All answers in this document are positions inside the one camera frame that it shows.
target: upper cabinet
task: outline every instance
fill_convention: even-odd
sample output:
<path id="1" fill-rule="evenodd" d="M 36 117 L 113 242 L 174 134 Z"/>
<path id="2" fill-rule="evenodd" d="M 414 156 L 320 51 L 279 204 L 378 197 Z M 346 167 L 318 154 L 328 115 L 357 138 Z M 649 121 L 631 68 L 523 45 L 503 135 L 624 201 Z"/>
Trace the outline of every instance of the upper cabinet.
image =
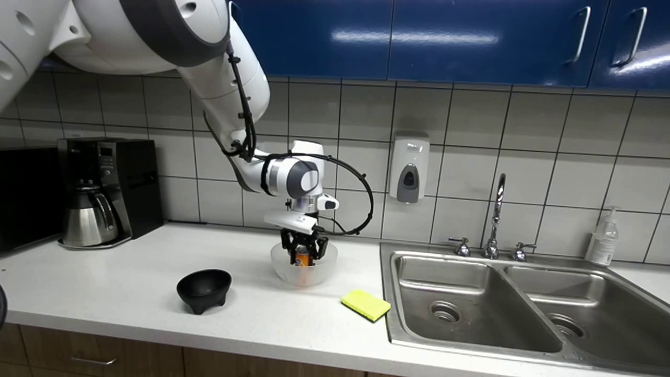
<path id="1" fill-rule="evenodd" d="M 269 76 L 388 80 L 391 0 L 235 0 Z"/>
<path id="2" fill-rule="evenodd" d="M 670 0 L 616 0 L 591 85 L 670 90 Z"/>
<path id="3" fill-rule="evenodd" d="M 607 0 L 395 0 L 391 80 L 587 85 Z"/>

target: sponge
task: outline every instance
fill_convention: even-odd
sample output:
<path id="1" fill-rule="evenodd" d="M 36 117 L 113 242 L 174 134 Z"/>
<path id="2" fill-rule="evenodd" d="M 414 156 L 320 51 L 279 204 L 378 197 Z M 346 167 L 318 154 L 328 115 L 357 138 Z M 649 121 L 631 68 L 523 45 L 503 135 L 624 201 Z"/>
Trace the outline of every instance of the sponge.
<path id="1" fill-rule="evenodd" d="M 341 298 L 341 303 L 348 305 L 349 310 L 358 311 L 370 322 L 378 322 L 389 308 L 391 303 L 363 291 L 354 289 L 348 296 Z"/>

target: countertop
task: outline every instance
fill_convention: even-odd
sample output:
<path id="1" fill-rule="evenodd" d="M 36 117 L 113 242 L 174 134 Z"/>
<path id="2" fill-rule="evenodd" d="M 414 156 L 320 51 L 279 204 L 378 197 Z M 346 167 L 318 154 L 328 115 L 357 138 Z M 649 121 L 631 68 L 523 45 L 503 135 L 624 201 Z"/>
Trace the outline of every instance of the countertop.
<path id="1" fill-rule="evenodd" d="M 393 346 L 385 320 L 346 310 L 352 289 L 382 294 L 379 244 L 339 241 L 337 272 L 295 289 L 271 267 L 276 234 L 165 224 L 104 252 L 43 242 L 0 259 L 8 322 L 219 349 L 389 374 L 607 374 L 547 363 Z M 204 267 L 232 275 L 229 302 L 191 313 L 175 282 Z M 670 267 L 616 264 L 614 271 L 670 302 Z"/>

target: backsplash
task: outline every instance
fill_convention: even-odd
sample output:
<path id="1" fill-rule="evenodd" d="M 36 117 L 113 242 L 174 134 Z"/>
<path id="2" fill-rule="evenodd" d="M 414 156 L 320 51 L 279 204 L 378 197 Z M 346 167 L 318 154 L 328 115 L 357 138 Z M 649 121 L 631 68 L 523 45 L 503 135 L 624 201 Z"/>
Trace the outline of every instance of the backsplash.
<path id="1" fill-rule="evenodd" d="M 479 244 L 493 186 L 504 172 L 503 248 L 523 241 L 538 253 L 579 258 L 602 209 L 617 206 L 616 259 L 670 264 L 670 97 L 295 80 L 271 85 L 259 147 L 318 140 L 366 172 L 378 207 L 364 237 L 436 244 L 469 237 Z M 385 197 L 395 131 L 431 138 L 418 206 Z M 43 68 L 0 115 L 0 147 L 43 147 L 62 135 L 153 138 L 170 219 L 271 229 L 264 214 L 282 209 L 282 198 L 239 188 L 199 102 L 174 73 Z M 366 214 L 363 186 L 330 165 L 324 186 L 341 201 L 335 218 L 357 227 Z"/>

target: double sink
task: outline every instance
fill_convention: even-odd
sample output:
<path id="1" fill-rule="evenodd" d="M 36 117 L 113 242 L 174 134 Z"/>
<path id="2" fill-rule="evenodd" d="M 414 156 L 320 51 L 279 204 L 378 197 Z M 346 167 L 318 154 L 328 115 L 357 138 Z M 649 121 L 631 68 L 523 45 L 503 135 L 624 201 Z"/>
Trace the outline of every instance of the double sink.
<path id="1" fill-rule="evenodd" d="M 393 343 L 670 374 L 670 308 L 607 267 L 382 248 Z"/>

